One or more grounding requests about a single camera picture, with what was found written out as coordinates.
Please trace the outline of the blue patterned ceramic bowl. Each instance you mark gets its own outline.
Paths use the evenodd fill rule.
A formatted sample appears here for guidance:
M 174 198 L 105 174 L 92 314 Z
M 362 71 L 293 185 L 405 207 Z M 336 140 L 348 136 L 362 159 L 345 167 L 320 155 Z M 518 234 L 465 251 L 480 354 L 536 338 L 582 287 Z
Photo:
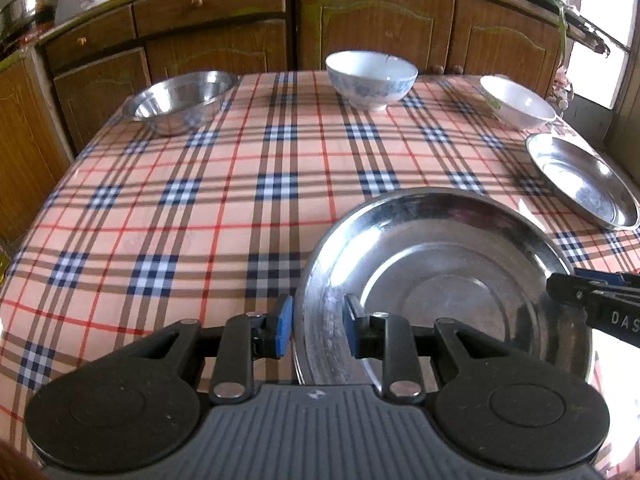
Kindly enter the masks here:
M 334 90 L 351 106 L 375 112 L 403 99 L 419 75 L 403 58 L 363 50 L 329 54 L 326 72 Z

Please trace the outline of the white ceramic bowl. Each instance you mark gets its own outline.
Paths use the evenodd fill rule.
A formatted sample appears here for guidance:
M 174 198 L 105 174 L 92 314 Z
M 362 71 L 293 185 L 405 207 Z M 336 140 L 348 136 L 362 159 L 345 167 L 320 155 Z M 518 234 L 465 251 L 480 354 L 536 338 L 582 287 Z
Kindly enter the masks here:
M 509 78 L 481 76 L 480 93 L 497 118 L 516 130 L 538 128 L 555 120 L 555 111 L 545 99 Z

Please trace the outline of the steel pot with lid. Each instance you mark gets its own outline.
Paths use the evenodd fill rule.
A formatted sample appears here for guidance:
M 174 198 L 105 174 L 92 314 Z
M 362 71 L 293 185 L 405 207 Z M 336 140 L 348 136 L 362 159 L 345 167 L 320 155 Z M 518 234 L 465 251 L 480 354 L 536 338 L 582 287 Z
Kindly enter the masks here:
M 40 18 L 55 19 L 58 0 L 11 0 L 1 9 L 1 40 L 6 41 Z

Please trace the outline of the small steel bowl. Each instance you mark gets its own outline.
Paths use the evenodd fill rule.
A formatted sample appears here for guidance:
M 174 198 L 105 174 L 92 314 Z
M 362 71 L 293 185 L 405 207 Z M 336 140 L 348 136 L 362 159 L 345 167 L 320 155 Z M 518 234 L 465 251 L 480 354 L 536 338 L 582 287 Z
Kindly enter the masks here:
M 222 70 L 188 73 L 153 84 L 122 107 L 122 119 L 156 136 L 181 136 L 209 125 L 240 78 Z

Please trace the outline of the plaid tablecloth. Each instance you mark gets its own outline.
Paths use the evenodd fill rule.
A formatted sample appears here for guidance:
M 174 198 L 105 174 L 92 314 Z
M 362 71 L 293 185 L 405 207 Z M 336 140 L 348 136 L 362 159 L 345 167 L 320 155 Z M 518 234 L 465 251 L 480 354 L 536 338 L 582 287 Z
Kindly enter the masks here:
M 322 235 L 421 185 L 488 196 L 571 263 L 635 271 L 637 232 L 572 214 L 475 77 L 421 78 L 378 113 L 321 72 L 244 77 L 207 125 L 160 138 L 112 117 L 62 177 L 1 292 L 1 474 L 42 479 L 24 413 L 51 380 L 182 318 L 207 326 L 293 290 Z

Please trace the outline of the large steel plate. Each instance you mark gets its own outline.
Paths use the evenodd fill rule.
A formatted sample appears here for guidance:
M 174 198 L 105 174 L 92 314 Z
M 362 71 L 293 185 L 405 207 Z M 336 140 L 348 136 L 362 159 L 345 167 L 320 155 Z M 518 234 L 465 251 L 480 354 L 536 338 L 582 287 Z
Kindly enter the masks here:
M 551 133 L 531 134 L 525 147 L 544 182 L 579 217 L 610 231 L 638 228 L 638 202 L 604 160 Z
M 307 385 L 372 384 L 381 365 L 348 350 L 347 295 L 364 313 L 414 326 L 454 318 L 579 378 L 593 369 L 590 329 L 547 294 L 570 262 L 515 210 L 473 192 L 407 188 L 336 222 L 312 252 L 295 295 L 294 363 Z

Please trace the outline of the wooden kitchen cabinet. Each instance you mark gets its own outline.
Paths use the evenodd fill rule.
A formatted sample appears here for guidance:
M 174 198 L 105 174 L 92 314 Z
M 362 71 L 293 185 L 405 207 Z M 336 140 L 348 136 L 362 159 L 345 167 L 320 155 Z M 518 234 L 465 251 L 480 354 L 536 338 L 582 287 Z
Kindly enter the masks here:
M 1 241 L 11 246 L 128 96 L 197 70 L 318 70 L 341 50 L 546 94 L 565 35 L 526 0 L 112 0 L 1 62 Z

